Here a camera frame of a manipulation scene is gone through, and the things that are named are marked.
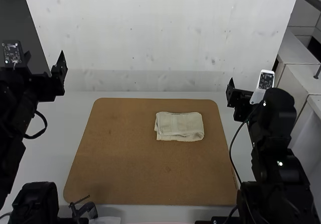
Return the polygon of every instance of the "cork board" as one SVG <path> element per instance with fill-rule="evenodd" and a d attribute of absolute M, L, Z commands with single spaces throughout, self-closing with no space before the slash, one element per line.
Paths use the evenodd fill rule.
<path fill-rule="evenodd" d="M 197 142 L 157 141 L 155 115 L 199 112 Z M 234 172 L 215 102 L 100 98 L 91 110 L 64 189 L 67 202 L 234 205 Z"/>

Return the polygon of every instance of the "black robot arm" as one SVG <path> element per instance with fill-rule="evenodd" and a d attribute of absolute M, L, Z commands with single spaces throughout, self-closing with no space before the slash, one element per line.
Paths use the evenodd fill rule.
<path fill-rule="evenodd" d="M 39 102 L 54 101 L 65 93 L 64 81 L 68 71 L 64 53 L 61 52 L 57 64 L 47 73 L 34 75 L 28 68 L 29 52 L 23 53 L 19 41 L 4 41 L 2 49 L 5 65 L 0 69 L 0 209 L 11 192 L 18 167 L 26 147 L 23 138 L 37 112 Z"/>
<path fill-rule="evenodd" d="M 319 223 L 310 183 L 288 145 L 296 120 L 294 99 L 279 88 L 266 90 L 259 104 L 252 92 L 227 86 L 227 106 L 234 120 L 246 121 L 253 145 L 252 171 L 256 181 L 242 182 L 237 207 L 242 223 Z"/>

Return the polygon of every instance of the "white table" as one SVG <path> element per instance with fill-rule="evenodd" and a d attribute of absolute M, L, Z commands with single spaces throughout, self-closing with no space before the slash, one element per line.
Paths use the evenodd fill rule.
<path fill-rule="evenodd" d="M 228 145 L 240 126 L 239 122 L 233 120 L 234 110 L 226 107 L 224 92 L 67 92 L 64 97 L 56 98 L 55 102 L 39 104 L 38 110 L 48 120 L 48 129 L 36 140 L 24 140 L 27 149 L 20 163 L 12 193 L 7 197 L 1 214 L 12 210 L 11 204 L 25 183 L 54 181 L 58 188 L 59 216 L 71 216 L 63 197 L 64 186 L 93 103 L 101 97 L 211 99 L 218 105 Z M 35 117 L 27 133 L 33 134 L 41 128 L 42 121 Z M 247 128 L 243 127 L 232 149 L 232 158 L 242 181 L 254 180 L 251 171 L 251 148 Z M 98 205 L 97 209 L 100 216 L 121 217 L 122 223 L 194 223 L 200 219 L 209 220 L 213 215 L 228 215 L 231 207 Z"/>

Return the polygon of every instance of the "folded towel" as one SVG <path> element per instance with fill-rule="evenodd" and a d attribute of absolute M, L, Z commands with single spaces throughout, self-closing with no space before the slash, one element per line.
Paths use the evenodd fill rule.
<path fill-rule="evenodd" d="M 204 137 L 204 126 L 200 113 L 158 112 L 154 130 L 157 133 L 157 140 L 192 142 L 202 140 Z"/>

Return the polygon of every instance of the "black cable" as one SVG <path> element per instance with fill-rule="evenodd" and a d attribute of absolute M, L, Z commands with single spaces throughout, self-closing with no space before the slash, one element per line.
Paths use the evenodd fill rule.
<path fill-rule="evenodd" d="M 251 115 L 254 113 L 254 111 L 256 111 L 256 109 L 260 106 L 260 104 L 261 104 L 261 102 L 252 110 L 252 112 L 248 115 L 248 117 L 247 117 L 247 118 L 244 120 L 244 122 L 240 125 L 240 127 L 237 129 L 237 131 L 236 131 L 236 133 L 235 133 L 235 135 L 234 135 L 234 137 L 233 137 L 233 139 L 232 139 L 232 141 L 231 141 L 231 144 L 230 144 L 230 148 L 229 148 L 230 161 L 231 161 L 231 164 L 232 164 L 232 166 L 233 166 L 233 169 L 234 169 L 234 171 L 235 171 L 235 174 L 236 174 L 237 179 L 238 179 L 238 181 L 240 182 L 240 184 L 242 183 L 242 181 L 241 181 L 241 178 L 240 178 L 240 176 L 239 176 L 239 174 L 238 174 L 238 172 L 237 172 L 237 170 L 236 170 L 236 167 L 235 167 L 235 165 L 234 165 L 234 163 L 233 163 L 233 160 L 232 160 L 232 155 L 231 155 L 232 146 L 233 146 L 233 143 L 234 143 L 234 141 L 235 141 L 235 138 L 236 138 L 237 134 L 240 132 L 240 130 L 241 130 L 241 128 L 243 127 L 243 125 L 244 125 L 246 122 L 248 122 L 249 118 L 250 118 Z M 253 217 L 253 215 L 252 215 L 250 206 L 249 206 L 249 204 L 248 204 L 248 202 L 247 202 L 246 196 L 245 196 L 244 199 L 245 199 L 245 203 L 246 203 L 246 205 L 247 205 L 247 208 L 248 208 L 248 210 L 249 210 L 250 216 L 251 216 L 254 224 L 256 224 L 256 221 L 255 221 L 255 219 L 254 219 L 254 217 Z M 226 222 L 227 222 L 228 219 L 230 218 L 230 215 L 227 217 L 227 219 L 225 220 L 225 222 L 224 222 L 223 224 L 226 224 Z"/>
<path fill-rule="evenodd" d="M 5 214 L 3 214 L 2 216 L 0 216 L 0 220 L 1 220 L 2 218 L 4 218 L 5 216 L 10 216 L 10 215 L 11 215 L 11 212 L 5 213 Z"/>
<path fill-rule="evenodd" d="M 46 131 L 46 129 L 48 127 L 48 122 L 47 122 L 45 116 L 42 113 L 40 113 L 39 111 L 36 111 L 35 114 L 38 115 L 42 119 L 42 121 L 45 124 L 45 127 L 42 130 L 40 130 L 38 133 L 36 133 L 32 136 L 25 134 L 24 137 L 28 140 L 34 140 L 34 139 L 38 138 L 40 135 L 42 135 Z"/>
<path fill-rule="evenodd" d="M 233 207 L 233 209 L 231 210 L 230 214 L 227 216 L 227 218 L 225 219 L 225 221 L 223 222 L 223 224 L 226 224 L 228 222 L 228 220 L 232 217 L 233 213 L 237 210 L 237 205 L 235 207 Z"/>
<path fill-rule="evenodd" d="M 251 212 L 251 209 L 250 209 L 249 203 L 247 202 L 247 198 L 246 198 L 246 196 L 244 196 L 244 197 L 245 197 L 245 198 L 244 198 L 244 200 L 245 200 L 245 203 L 246 203 L 247 209 L 249 210 L 250 216 L 251 216 L 251 218 L 252 218 L 252 220 L 253 220 L 254 224 L 256 224 L 256 221 L 255 221 L 255 219 L 254 219 L 254 217 L 253 217 L 253 215 L 252 215 L 252 212 Z"/>
<path fill-rule="evenodd" d="M 234 171 L 235 171 L 236 177 L 237 177 L 237 179 L 239 180 L 240 184 L 242 183 L 242 181 L 241 181 L 241 178 L 240 178 L 239 174 L 237 173 L 236 167 L 235 167 L 235 165 L 234 165 L 234 163 L 233 163 L 233 160 L 232 160 L 232 155 L 231 155 L 232 146 L 233 146 L 233 143 L 234 143 L 234 140 L 235 140 L 237 134 L 240 132 L 240 130 L 241 130 L 241 128 L 243 127 L 243 125 L 249 120 L 249 118 L 250 118 L 251 115 L 254 113 L 254 111 L 260 106 L 260 104 L 261 104 L 261 103 L 259 103 L 259 104 L 252 110 L 252 112 L 248 115 L 248 117 L 246 118 L 246 120 L 244 120 L 244 122 L 240 125 L 240 127 L 237 129 L 237 131 L 236 131 L 236 133 L 235 133 L 235 135 L 234 135 L 234 137 L 233 137 L 233 139 L 232 139 L 232 141 L 231 141 L 231 144 L 230 144 L 230 148 L 229 148 L 230 161 L 231 161 L 231 164 L 232 164 L 233 169 L 234 169 Z"/>

